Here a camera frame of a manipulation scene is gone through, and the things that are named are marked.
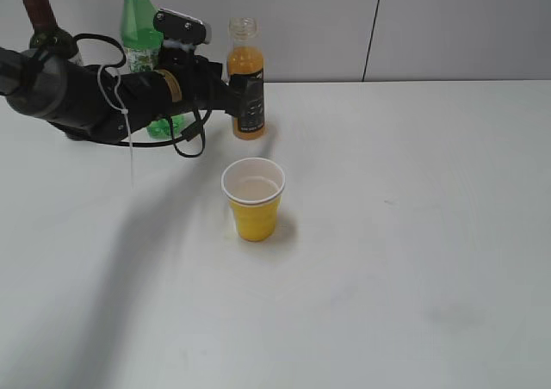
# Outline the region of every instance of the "white cup rim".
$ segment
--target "white cup rim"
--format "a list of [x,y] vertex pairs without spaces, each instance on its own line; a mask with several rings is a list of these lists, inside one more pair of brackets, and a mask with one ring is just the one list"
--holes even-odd
[[[274,194],[272,194],[272,195],[269,196],[269,197],[262,198],[261,200],[241,200],[241,199],[239,199],[238,197],[236,197],[235,195],[232,195],[232,194],[226,189],[226,185],[224,184],[224,179],[225,179],[225,177],[226,177],[227,171],[228,171],[231,167],[233,167],[233,166],[235,166],[235,165],[237,165],[237,164],[239,164],[239,163],[242,163],[242,162],[244,162],[244,161],[250,161],[250,160],[252,160],[252,159],[254,159],[254,160],[265,161],[265,162],[267,162],[267,163],[270,163],[270,164],[274,165],[274,166],[279,170],[279,172],[282,173],[282,185],[281,185],[281,187],[279,187],[279,189],[278,189]],[[285,182],[286,182],[286,181],[285,181],[285,172],[283,171],[283,168],[282,168],[278,163],[272,161],[271,159],[262,158],[262,157],[247,157],[247,158],[239,159],[238,161],[235,161],[235,162],[229,164],[229,165],[226,167],[226,169],[224,170],[224,172],[222,173],[222,177],[221,177],[220,182],[221,182],[221,185],[222,185],[222,191],[224,191],[224,194],[226,194],[226,196],[227,196],[230,200],[232,200],[232,201],[234,201],[234,202],[237,202],[238,204],[241,204],[241,205],[244,205],[244,206],[261,206],[261,205],[264,205],[264,204],[266,204],[266,203],[268,203],[268,202],[271,202],[271,201],[275,200],[277,197],[279,197],[279,196],[282,194],[283,189],[285,188]]]

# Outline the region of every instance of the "cup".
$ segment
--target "cup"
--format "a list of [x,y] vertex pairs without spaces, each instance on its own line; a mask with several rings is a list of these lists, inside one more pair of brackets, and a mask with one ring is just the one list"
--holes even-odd
[[239,236],[262,241],[274,232],[285,174],[266,158],[244,158],[222,174],[222,191],[230,201]]

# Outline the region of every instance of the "bottle cap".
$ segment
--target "bottle cap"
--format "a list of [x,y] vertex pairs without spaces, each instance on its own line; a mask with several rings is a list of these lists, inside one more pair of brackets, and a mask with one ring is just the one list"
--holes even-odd
[[230,34],[235,40],[254,38],[258,33],[257,20],[254,17],[231,17]]
[[49,0],[22,0],[27,10],[28,18],[36,32],[54,30],[58,23],[52,12]]

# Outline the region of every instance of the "white cable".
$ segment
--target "white cable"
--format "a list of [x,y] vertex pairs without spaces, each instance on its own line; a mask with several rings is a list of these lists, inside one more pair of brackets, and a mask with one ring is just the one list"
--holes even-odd
[[122,116],[124,116],[124,121],[127,126],[127,132],[128,132],[128,145],[130,147],[130,183],[132,186],[134,185],[134,155],[133,155],[133,145],[132,145],[132,129],[130,128],[130,120],[128,119],[128,109],[125,106],[124,102],[121,99],[121,96],[119,95],[119,87],[121,86],[121,73],[119,72],[118,68],[114,68],[117,72],[117,83],[115,84],[115,88],[113,89],[113,92],[115,93],[115,97],[117,98],[117,101],[119,101],[119,104],[121,107],[115,106],[109,97],[107,96],[107,93],[105,92],[105,89],[102,85],[102,71],[105,69],[106,65],[101,65],[100,69],[97,71],[97,86],[100,88],[100,91],[102,92],[103,98],[105,99],[105,102],[108,103],[108,105],[112,109],[116,109],[117,111],[121,112]]

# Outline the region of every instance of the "plastic bottle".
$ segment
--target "plastic bottle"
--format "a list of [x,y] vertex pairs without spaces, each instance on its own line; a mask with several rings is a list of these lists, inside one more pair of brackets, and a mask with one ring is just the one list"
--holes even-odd
[[[227,57],[227,73],[233,77],[264,78],[264,56],[255,45],[257,21],[250,17],[233,17],[230,19],[230,35],[233,38],[233,49]],[[233,133],[241,139],[260,138],[265,131],[264,97],[247,101],[246,119],[233,118]]]
[[[157,10],[150,0],[124,0],[121,20],[122,45],[127,54],[130,72],[152,70],[157,64],[158,51],[163,43],[163,34],[153,27]],[[174,134],[183,130],[183,115],[173,116]],[[167,120],[155,120],[147,127],[152,138],[170,138]]]

